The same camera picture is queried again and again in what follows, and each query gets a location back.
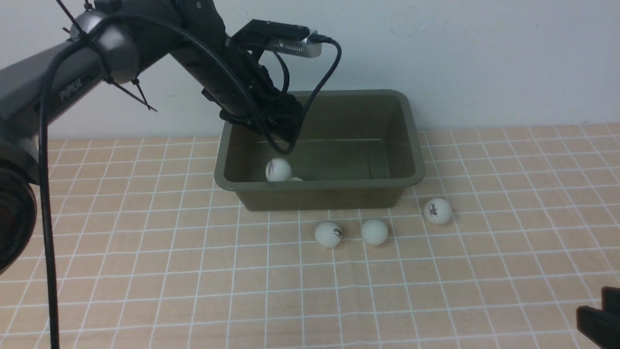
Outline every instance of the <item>ping pong ball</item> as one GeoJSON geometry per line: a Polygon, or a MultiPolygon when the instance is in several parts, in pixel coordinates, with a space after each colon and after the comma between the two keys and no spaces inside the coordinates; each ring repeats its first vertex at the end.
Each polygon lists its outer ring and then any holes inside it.
{"type": "Polygon", "coordinates": [[[322,222],[314,229],[314,239],[323,247],[334,248],[342,240],[342,229],[330,220],[322,222]]]}
{"type": "Polygon", "coordinates": [[[378,246],[388,239],[388,226],[379,219],[369,219],[361,225],[361,239],[365,243],[378,246]]]}
{"type": "Polygon", "coordinates": [[[273,158],[265,168],[265,176],[269,182],[288,181],[292,175],[291,165],[284,158],[273,158]]]}
{"type": "Polygon", "coordinates": [[[432,224],[446,224],[452,217],[450,203],[440,197],[436,197],[424,205],[424,218],[432,224]]]}

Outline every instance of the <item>plastic bin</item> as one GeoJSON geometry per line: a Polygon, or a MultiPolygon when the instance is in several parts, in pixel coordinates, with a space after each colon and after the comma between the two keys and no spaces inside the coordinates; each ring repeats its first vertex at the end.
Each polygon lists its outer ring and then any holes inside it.
{"type": "MultiPolygon", "coordinates": [[[[293,94],[304,103],[309,91],[293,94]]],[[[215,181],[250,211],[296,211],[393,207],[425,176],[409,101],[392,90],[319,93],[285,156],[303,181],[267,182],[277,156],[264,137],[226,123],[215,181]]]]}

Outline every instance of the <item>white wall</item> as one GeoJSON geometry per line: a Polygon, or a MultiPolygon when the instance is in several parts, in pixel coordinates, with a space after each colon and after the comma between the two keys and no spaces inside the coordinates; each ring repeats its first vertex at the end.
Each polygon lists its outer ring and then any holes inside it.
{"type": "MultiPolygon", "coordinates": [[[[66,0],[74,14],[82,0],[66,0]]],[[[422,112],[419,128],[620,120],[618,0],[215,0],[230,34],[251,18],[303,24],[343,46],[325,89],[389,88],[422,112]]],[[[0,66],[66,38],[53,0],[4,0],[0,66]]],[[[334,50],[285,59],[291,90],[312,89],[334,50]]],[[[281,81],[271,57],[263,59],[281,81]]],[[[159,113],[99,86],[52,137],[218,135],[218,109],[169,57],[141,81],[159,113]]]]}

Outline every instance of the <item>robotic arm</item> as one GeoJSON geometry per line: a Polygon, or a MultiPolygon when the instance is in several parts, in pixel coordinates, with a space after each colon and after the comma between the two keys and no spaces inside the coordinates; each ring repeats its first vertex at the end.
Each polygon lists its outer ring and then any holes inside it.
{"type": "Polygon", "coordinates": [[[321,54],[321,42],[331,42],[303,26],[261,20],[230,37],[213,0],[95,0],[94,8],[85,7],[68,41],[0,70],[0,274],[25,248],[35,224],[30,184],[40,184],[33,139],[39,132],[45,74],[55,57],[85,39],[85,33],[92,34],[91,44],[58,66],[46,101],[48,124],[100,82],[135,81],[171,54],[204,87],[202,94],[221,107],[220,118],[292,145],[309,104],[302,106],[288,94],[288,71],[278,53],[314,58],[321,54]],[[110,23],[101,28],[102,21],[110,23]],[[179,29],[193,38],[179,35],[179,29]],[[215,57],[205,55],[197,43],[215,57]],[[281,91],[259,64],[266,50],[285,69],[281,91]]]}

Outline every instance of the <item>olive green plastic tub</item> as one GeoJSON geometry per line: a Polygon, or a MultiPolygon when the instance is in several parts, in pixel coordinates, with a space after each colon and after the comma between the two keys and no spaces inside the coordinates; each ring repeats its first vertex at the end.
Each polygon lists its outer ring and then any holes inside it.
{"type": "MultiPolygon", "coordinates": [[[[293,94],[304,103],[309,92],[293,94]]],[[[409,101],[391,90],[319,93],[284,156],[303,181],[267,182],[279,156],[264,137],[226,123],[215,181],[250,211],[373,209],[396,205],[425,175],[409,101]]]]}

